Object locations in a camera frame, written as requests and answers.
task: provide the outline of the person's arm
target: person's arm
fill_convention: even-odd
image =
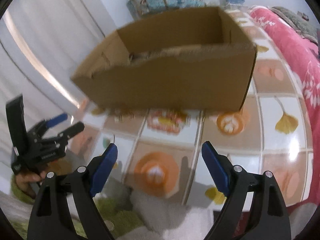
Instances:
[[[13,175],[11,179],[11,192],[20,201],[33,204],[36,193],[31,188],[31,182],[40,182],[45,178],[46,172],[37,175],[32,172],[22,171],[18,175]]]

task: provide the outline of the white curtain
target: white curtain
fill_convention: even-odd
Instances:
[[[70,81],[70,76],[82,60],[108,33],[99,26],[82,0],[14,0],[8,8],[10,18],[17,31],[34,56],[60,85],[79,103],[84,94]],[[115,24],[109,16],[108,30]],[[17,61],[23,73],[61,108],[70,112],[72,106],[64,99],[57,99],[56,89],[44,80],[30,62],[16,49],[16,40],[11,35],[0,34],[6,39],[4,46]]]
[[[87,1],[91,8],[102,6],[100,0]],[[73,114],[85,99],[70,76],[116,28],[106,9],[101,13],[99,26],[83,0],[13,0],[0,20],[0,162],[10,166],[12,143],[5,114],[8,100],[23,94],[28,129],[41,119],[63,112]],[[107,19],[104,26],[101,19]],[[35,63],[44,67],[74,101],[53,87]],[[62,128],[57,127],[52,134]]]

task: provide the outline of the yellow leaf pattern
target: yellow leaf pattern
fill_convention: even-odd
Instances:
[[[284,112],[281,119],[276,124],[276,130],[285,134],[293,133],[298,127],[298,124],[297,118]]]
[[[211,187],[206,190],[204,195],[214,201],[217,205],[222,205],[225,201],[225,196],[223,193],[219,192],[216,187]]]
[[[257,45],[258,52],[267,52],[269,50],[268,47]]]
[[[91,111],[92,115],[99,115],[99,114],[103,114],[105,112],[105,108],[101,108],[101,107],[96,107],[95,109],[93,109]]]

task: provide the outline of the ginkgo leaf print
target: ginkgo leaf print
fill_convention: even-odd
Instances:
[[[91,111],[91,114],[92,114],[92,115],[100,115],[100,114],[103,114],[105,111],[106,111],[105,108],[96,107],[95,109],[93,109],[93,110]]]
[[[257,45],[257,48],[258,48],[258,52],[261,52],[261,53],[267,52],[269,50],[268,47],[261,46],[261,45]]]
[[[284,106],[279,100],[279,98],[275,97],[275,100],[279,103],[283,111],[283,115],[281,119],[277,122],[275,130],[284,134],[293,133],[299,125],[298,119],[293,115],[289,115],[285,112]]]
[[[210,200],[214,201],[217,205],[222,205],[226,199],[224,194],[219,192],[216,187],[207,189],[204,195]]]
[[[244,24],[244,23],[247,23],[247,21],[243,21],[243,20],[239,20],[237,21],[238,24]]]

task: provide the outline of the cardboard box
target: cardboard box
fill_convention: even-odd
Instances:
[[[219,7],[168,11],[105,38],[72,80],[105,108],[239,111],[256,46]]]

